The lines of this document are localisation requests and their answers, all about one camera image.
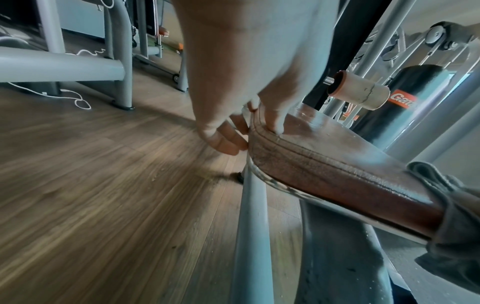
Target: hand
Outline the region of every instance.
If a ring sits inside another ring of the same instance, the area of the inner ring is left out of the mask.
[[[259,96],[266,126],[281,134],[291,106],[308,94],[329,57],[338,0],[174,0],[200,137],[236,155],[248,132],[236,111]]]

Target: cracked roller pad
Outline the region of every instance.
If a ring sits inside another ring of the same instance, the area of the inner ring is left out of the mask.
[[[368,110],[378,109],[390,96],[390,89],[387,86],[347,71],[340,71],[333,78],[335,81],[327,90],[330,96]]]

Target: horizontal metal beam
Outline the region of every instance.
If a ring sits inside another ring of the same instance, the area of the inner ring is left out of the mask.
[[[123,64],[99,57],[0,47],[0,82],[122,80]]]

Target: wooden floor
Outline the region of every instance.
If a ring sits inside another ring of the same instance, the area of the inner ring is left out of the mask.
[[[0,303],[226,303],[245,154],[201,141],[188,94],[153,68],[132,112],[67,87],[93,109],[0,88]],[[298,201],[268,203],[275,302],[293,303]]]

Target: finger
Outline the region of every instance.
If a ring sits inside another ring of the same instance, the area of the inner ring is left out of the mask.
[[[234,143],[227,140],[219,131],[202,131],[198,130],[200,137],[204,139],[215,150],[228,155],[237,155],[239,148]]]
[[[250,112],[255,112],[258,108],[259,108],[259,105],[260,105],[260,97],[258,95],[255,95],[248,103],[247,103],[247,106],[248,106],[248,110]]]
[[[247,125],[243,114],[232,114],[230,115],[230,119],[240,133],[243,135],[247,135],[249,133],[249,126]]]
[[[222,134],[228,141],[234,143],[240,150],[245,151],[249,148],[248,142],[235,131],[231,124],[227,121],[222,123],[218,129],[220,134]]]
[[[285,117],[289,109],[271,109],[265,108],[265,124],[267,129],[276,133],[282,134],[284,132]]]

